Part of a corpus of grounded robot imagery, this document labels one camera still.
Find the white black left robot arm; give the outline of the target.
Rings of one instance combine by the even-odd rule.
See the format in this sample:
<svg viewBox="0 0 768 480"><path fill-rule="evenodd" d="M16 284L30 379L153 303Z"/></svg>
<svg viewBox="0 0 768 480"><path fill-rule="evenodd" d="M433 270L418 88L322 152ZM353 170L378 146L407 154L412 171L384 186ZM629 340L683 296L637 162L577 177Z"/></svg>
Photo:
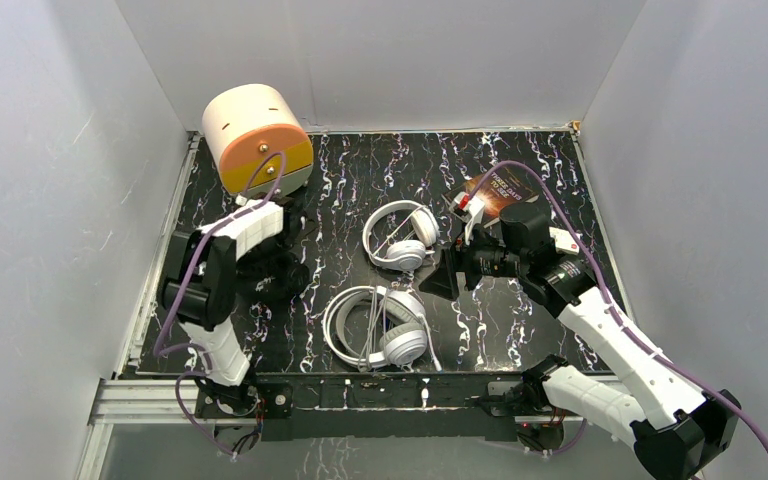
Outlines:
<svg viewBox="0 0 768 480"><path fill-rule="evenodd" d="M179 325L195 352L201 394L225 414L246 416L260 400L251 357L231 318L238 299L276 303L300 294L310 270L291 249L307 223L291 197L246 200L232 214L196 230L173 233L157 303L167 313L162 332Z"/></svg>

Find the large white over-ear headphones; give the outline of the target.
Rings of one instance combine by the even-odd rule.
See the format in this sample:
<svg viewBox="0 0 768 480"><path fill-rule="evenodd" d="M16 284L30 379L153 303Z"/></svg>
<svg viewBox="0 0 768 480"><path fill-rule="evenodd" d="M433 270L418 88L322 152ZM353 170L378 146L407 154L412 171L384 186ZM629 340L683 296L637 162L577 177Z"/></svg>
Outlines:
<svg viewBox="0 0 768 480"><path fill-rule="evenodd" d="M347 321L361 306L369 308L363 345L358 351L347 339ZM436 354L426 310L417 297L384 286L355 286L328 303L322 319L324 340L344 363L369 371L388 366L408 368L425 354L436 371L443 370Z"/></svg>

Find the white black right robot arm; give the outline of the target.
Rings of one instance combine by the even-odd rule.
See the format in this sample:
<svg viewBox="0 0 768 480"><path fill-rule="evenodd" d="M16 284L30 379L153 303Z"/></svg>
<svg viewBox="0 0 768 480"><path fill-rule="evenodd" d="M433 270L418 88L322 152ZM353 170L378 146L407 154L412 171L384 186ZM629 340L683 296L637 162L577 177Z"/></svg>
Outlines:
<svg viewBox="0 0 768 480"><path fill-rule="evenodd" d="M500 211L499 236L483 227L479 199L460 195L450 209L461 231L421 290L453 300L486 277L514 279L619 380L611 387L550 355L509 390L485 395L484 409L509 415L522 404L537 414L576 413L629 445L656 479L692 479L727 449L737 422L728 408L731 394L706 393L662 365L659 350L602 291L595 266L572 235L528 202Z"/></svg>

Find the black wired headphones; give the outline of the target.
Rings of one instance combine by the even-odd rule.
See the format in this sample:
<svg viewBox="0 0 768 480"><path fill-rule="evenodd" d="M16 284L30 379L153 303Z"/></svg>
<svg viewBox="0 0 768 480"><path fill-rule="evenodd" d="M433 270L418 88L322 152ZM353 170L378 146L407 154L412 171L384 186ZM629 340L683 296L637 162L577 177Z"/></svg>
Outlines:
<svg viewBox="0 0 768 480"><path fill-rule="evenodd" d="M249 303L269 304L291 300L310 280L310 269L296 254L269 241L237 261L235 292Z"/></svg>

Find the small white on-ear headphones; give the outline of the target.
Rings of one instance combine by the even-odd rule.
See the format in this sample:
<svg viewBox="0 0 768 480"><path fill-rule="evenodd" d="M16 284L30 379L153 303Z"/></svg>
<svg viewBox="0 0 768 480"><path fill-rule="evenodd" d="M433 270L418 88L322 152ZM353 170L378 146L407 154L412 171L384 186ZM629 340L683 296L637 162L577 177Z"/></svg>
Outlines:
<svg viewBox="0 0 768 480"><path fill-rule="evenodd" d="M390 214L405 211L408 216L377 247L371 245L373 228ZM412 272L420 268L439 239L437 217L425 205L412 200L387 203L366 220L362 244L370 262L391 271Z"/></svg>

